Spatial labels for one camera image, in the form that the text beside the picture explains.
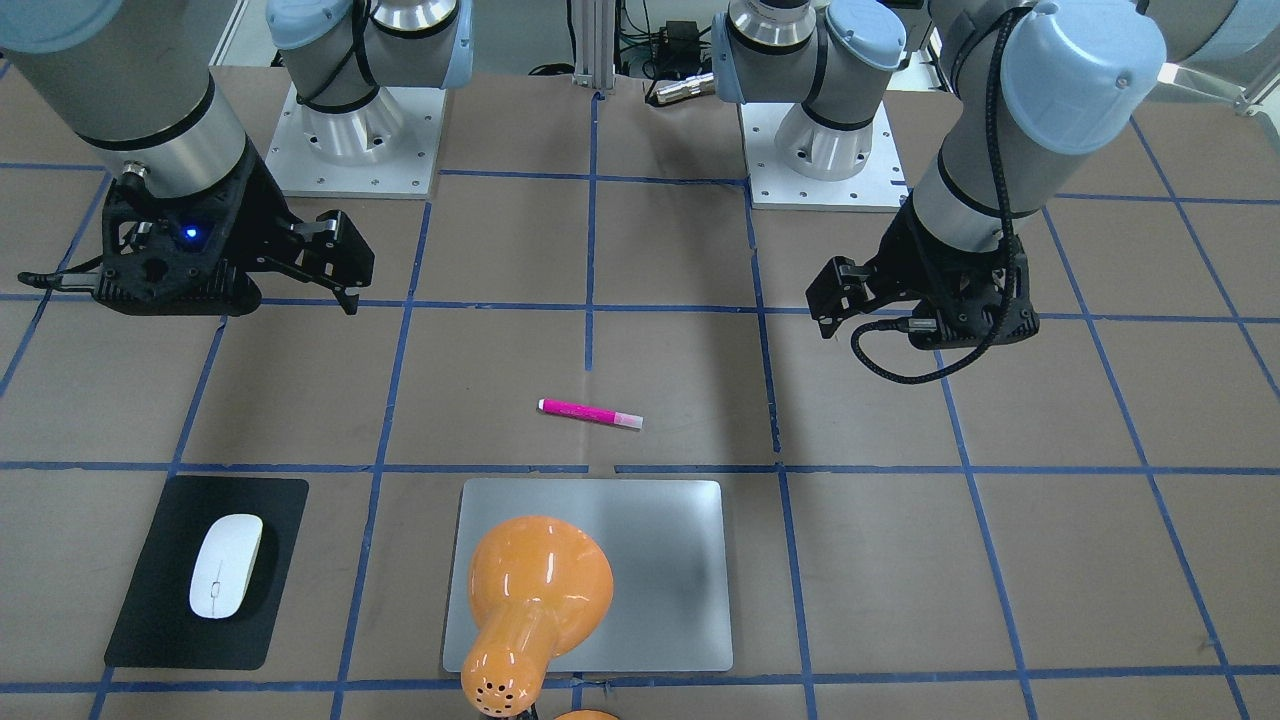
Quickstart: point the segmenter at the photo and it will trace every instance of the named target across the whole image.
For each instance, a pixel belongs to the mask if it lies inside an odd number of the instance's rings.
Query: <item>tiled surface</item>
[[[285,74],[218,78],[265,147]],[[1142,109],[1020,232],[1042,336],[901,388],[847,331],[822,342],[801,295],[888,215],[749,211],[733,108],[639,91],[481,76],[451,97],[430,209],[294,201],[375,249],[355,318],[279,278],[225,327],[0,279],[0,715],[468,716],[439,667],[458,491],[549,474],[719,482],[736,656],[552,678],[544,716],[1280,716],[1280,161],[1249,120]],[[915,182],[960,105],[886,105]],[[0,270],[56,265],[82,224],[92,256],[93,155],[15,70],[0,127],[0,222],[38,240]],[[219,470],[311,483],[266,665],[104,670],[160,482]]]

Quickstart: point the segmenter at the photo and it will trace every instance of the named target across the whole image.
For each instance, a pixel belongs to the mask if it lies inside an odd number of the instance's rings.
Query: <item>white mouse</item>
[[[187,601],[192,612],[221,620],[239,610],[261,539],[262,519],[257,515],[227,515],[209,528],[191,573]]]

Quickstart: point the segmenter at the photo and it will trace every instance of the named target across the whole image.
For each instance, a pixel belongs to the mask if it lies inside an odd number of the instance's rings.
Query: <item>pink pen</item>
[[[616,413],[613,410],[605,410],[604,407],[576,405],[573,402],[564,402],[563,400],[554,400],[550,397],[539,400],[538,409],[552,415],[564,415],[566,418],[577,418],[579,420],[591,420],[595,423],[605,423],[608,425],[618,425],[621,428],[632,428],[636,430],[644,425],[644,418],[640,415],[627,415],[626,413]]]

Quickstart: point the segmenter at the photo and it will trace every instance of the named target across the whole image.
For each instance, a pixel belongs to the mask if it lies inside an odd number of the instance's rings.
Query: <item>metal base plate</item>
[[[719,486],[710,480],[476,478],[462,489],[444,625],[444,669],[462,670],[479,634],[467,601],[471,555],[499,523],[549,515],[581,528],[613,569],[613,605],[553,673],[691,673],[733,666]]]
[[[846,181],[818,181],[782,161],[773,136],[791,109],[788,102],[748,102],[740,108],[742,146],[751,176],[751,205],[762,210],[846,210],[897,213],[906,200],[906,176],[888,127],[884,105],[876,110],[876,141],[863,172]]]
[[[431,195],[435,158],[444,128],[445,91],[434,87],[389,87],[404,110],[406,129],[394,156],[372,165],[329,163],[311,147],[302,131],[297,90],[289,86],[275,126],[266,167],[289,197],[381,197],[425,200]]]

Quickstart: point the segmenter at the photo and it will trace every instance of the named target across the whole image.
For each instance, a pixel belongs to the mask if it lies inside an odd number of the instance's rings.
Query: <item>black mouse pad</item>
[[[266,661],[284,578],[298,537],[307,482],[177,475],[165,482],[151,532],[133,569],[106,646],[115,667],[256,670]],[[191,573],[210,525],[224,515],[262,519],[248,589],[230,618],[207,620],[188,606]]]

